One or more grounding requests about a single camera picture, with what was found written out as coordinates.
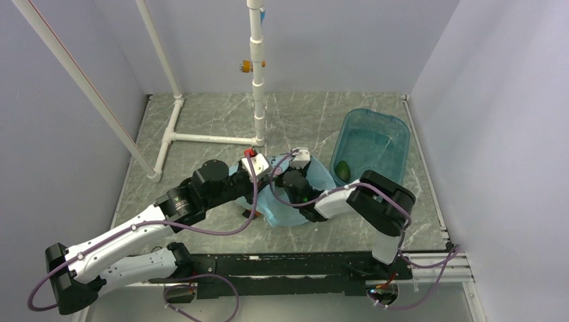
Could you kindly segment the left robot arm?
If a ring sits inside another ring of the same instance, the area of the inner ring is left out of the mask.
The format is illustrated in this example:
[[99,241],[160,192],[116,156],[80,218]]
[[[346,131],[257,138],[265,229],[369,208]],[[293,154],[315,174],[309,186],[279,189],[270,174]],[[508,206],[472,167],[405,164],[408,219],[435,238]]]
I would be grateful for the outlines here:
[[184,244],[175,242],[146,255],[132,252],[182,230],[205,233],[194,225],[205,219],[208,210],[241,197],[255,201],[271,170],[261,154],[247,154],[233,170],[225,162],[208,160],[129,221],[81,244],[50,246],[45,255],[54,308],[70,315],[132,283],[156,278],[187,280],[193,263]]

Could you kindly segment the dark green fake avocado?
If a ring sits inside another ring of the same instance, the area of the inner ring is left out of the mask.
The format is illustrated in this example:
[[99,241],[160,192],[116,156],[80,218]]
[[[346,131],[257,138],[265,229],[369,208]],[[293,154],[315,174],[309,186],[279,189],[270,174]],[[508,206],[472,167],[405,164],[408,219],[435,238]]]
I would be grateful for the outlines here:
[[341,160],[336,164],[334,172],[337,178],[342,182],[348,183],[352,177],[350,167],[345,160]]

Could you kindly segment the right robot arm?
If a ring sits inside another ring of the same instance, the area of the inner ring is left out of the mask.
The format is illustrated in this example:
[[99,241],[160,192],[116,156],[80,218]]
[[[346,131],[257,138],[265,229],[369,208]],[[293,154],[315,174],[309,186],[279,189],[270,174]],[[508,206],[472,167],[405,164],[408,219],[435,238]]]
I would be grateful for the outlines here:
[[378,233],[372,249],[370,271],[386,278],[395,271],[395,258],[411,224],[415,195],[400,184],[373,171],[366,170],[359,179],[331,190],[313,187],[303,170],[286,170],[277,176],[288,200],[310,222],[322,222],[338,215],[357,214]]

